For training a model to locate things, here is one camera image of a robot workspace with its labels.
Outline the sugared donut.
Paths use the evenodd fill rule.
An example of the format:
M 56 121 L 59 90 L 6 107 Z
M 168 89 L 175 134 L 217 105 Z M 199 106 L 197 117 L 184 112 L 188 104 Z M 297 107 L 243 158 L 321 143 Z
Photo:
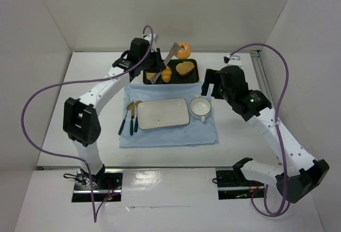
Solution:
M 191 46 L 188 43 L 180 42 L 178 43 L 179 50 L 175 54 L 178 59 L 187 59 L 191 55 Z

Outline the silver metal tongs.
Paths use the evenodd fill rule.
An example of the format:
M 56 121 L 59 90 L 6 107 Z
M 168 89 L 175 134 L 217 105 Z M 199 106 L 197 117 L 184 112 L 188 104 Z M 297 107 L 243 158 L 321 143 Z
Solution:
M 151 81 L 152 84 L 155 84 L 157 82 L 159 76 L 161 75 L 161 72 L 166 69 L 169 61 L 173 58 L 173 56 L 175 56 L 178 53 L 179 50 L 180 50 L 180 46 L 179 46 L 179 44 L 177 42 L 175 42 L 173 44 L 171 50 L 169 51 L 168 55 L 166 56 L 166 58 L 163 61 L 164 67 L 161 68 L 157 73 L 155 73 L 153 75 L 153 77 L 151 78 L 150 81 Z

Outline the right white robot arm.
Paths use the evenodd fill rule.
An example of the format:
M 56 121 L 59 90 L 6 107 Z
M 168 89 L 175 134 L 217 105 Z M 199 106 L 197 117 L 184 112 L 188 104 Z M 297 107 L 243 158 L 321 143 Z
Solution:
M 263 136 L 282 164 L 275 167 L 244 158 L 233 165 L 237 179 L 273 186 L 289 203 L 297 203 L 321 184 L 330 169 L 328 163 L 306 151 L 275 118 L 271 102 L 261 91 L 249 89 L 240 67 L 231 65 L 206 70 L 202 96 L 207 95 L 209 85 L 213 85 L 211 96 L 227 101 L 235 113 Z

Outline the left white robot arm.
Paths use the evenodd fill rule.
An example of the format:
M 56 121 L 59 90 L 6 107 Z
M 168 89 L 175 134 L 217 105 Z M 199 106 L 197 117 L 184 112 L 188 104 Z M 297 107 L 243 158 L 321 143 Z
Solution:
M 129 50 L 117 59 L 105 80 L 81 97 L 68 98 L 64 103 L 63 131 L 73 142 L 79 158 L 87 163 L 81 166 L 82 176 L 95 187 L 104 183 L 105 166 L 100 159 L 97 139 L 101 133 L 99 115 L 106 104 L 141 71 L 164 68 L 156 34 L 134 38 Z

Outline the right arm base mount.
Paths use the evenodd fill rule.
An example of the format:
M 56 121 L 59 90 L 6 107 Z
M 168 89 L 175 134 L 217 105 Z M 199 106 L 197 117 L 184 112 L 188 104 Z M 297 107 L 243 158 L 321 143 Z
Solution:
M 217 186 L 219 200 L 239 200 L 264 197 L 264 185 L 257 181 L 240 179 L 233 170 L 216 170 L 212 183 Z

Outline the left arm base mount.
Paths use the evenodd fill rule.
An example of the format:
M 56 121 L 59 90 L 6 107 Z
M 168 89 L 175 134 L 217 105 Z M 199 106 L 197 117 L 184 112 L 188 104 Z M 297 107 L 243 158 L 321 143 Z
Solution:
M 80 170 L 75 174 L 65 173 L 63 178 L 74 181 L 71 199 L 73 203 L 91 202 L 90 181 L 82 175 Z M 94 201 L 100 203 L 108 198 L 107 202 L 120 202 L 122 184 L 122 170 L 106 170 L 104 178 L 94 183 Z

